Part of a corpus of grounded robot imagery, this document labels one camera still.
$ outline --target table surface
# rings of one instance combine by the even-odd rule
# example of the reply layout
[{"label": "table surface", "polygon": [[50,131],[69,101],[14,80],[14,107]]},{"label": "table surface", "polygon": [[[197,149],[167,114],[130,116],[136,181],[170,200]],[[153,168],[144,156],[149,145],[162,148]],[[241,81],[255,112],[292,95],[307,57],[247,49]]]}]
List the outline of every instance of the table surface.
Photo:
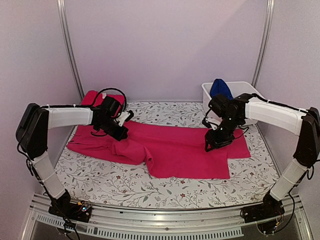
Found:
[{"label": "table surface", "polygon": [[[199,102],[129,102],[128,110],[134,112],[132,120],[140,123],[204,127],[204,110]],[[245,139],[251,157],[228,159],[230,179],[155,178],[144,163],[114,163],[66,147],[55,171],[72,198],[98,204],[191,209],[255,203],[279,176],[255,125],[249,127]]]}]

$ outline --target pink towel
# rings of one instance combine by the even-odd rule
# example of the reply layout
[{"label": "pink towel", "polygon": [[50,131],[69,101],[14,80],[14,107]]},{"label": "pink towel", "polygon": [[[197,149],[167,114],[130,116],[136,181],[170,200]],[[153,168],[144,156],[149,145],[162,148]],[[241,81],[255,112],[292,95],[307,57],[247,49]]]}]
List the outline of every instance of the pink towel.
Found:
[{"label": "pink towel", "polygon": [[[89,92],[82,104],[90,104],[97,92]],[[157,178],[229,179],[227,158],[248,158],[245,138],[231,145],[205,152],[206,128],[158,126],[129,121],[128,138],[116,141],[110,136],[94,137],[92,126],[78,126],[68,149],[111,162],[139,165],[146,162]],[[238,137],[242,130],[235,131]]]}]

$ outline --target blue object in bin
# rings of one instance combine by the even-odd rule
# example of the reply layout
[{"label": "blue object in bin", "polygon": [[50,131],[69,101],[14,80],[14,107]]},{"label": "blue object in bin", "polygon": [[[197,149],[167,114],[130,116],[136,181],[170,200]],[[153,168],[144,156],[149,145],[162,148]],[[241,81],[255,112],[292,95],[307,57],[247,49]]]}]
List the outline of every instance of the blue object in bin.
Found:
[{"label": "blue object in bin", "polygon": [[210,89],[210,97],[213,98],[215,95],[223,94],[228,99],[233,99],[234,97],[231,94],[231,91],[228,87],[228,85],[220,78],[217,78],[214,80],[212,87]]}]

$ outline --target white container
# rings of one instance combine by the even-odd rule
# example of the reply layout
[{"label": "white container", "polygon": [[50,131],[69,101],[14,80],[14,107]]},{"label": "white container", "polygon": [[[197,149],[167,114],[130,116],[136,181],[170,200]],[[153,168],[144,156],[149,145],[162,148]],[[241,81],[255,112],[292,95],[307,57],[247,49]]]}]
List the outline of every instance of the white container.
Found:
[{"label": "white container", "polygon": [[[206,82],[201,85],[203,89],[202,104],[203,104],[203,109],[205,113],[209,110],[208,104],[212,99],[210,97],[210,89],[213,84],[214,84],[213,82]],[[231,94],[234,98],[241,94],[253,94],[253,93],[259,94],[262,97],[262,95],[250,83],[246,81],[229,81],[229,82],[226,82],[226,84],[229,87]],[[222,120],[213,111],[210,111],[210,113],[208,114],[208,117],[210,118],[211,122],[216,124],[219,124]],[[256,120],[246,119],[245,125],[252,125],[252,124],[256,124],[257,122],[258,121]]]}]

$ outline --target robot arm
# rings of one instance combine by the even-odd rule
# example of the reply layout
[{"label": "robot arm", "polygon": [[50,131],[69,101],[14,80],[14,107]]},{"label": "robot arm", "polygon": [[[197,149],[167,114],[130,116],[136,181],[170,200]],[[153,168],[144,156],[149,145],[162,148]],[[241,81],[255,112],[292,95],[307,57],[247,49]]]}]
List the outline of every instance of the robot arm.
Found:
[{"label": "robot arm", "polygon": [[229,145],[235,139],[234,130],[245,119],[271,124],[299,136],[293,160],[282,176],[264,196],[263,203],[242,209],[245,222],[253,222],[283,214],[281,200],[302,180],[317,161],[320,152],[320,117],[316,108],[298,109],[244,93],[232,100],[219,94],[209,102],[210,110],[222,118],[220,125],[205,135],[205,150]]},{"label": "robot arm", "polygon": [[56,105],[39,106],[30,103],[16,131],[16,139],[27,156],[27,165],[43,185],[51,199],[49,213],[69,219],[88,222],[91,209],[88,203],[71,203],[68,191],[55,173],[47,152],[48,130],[57,127],[92,125],[96,131],[120,141],[128,137],[125,121],[133,117],[132,111],[122,111],[120,102],[106,96],[99,106]]}]

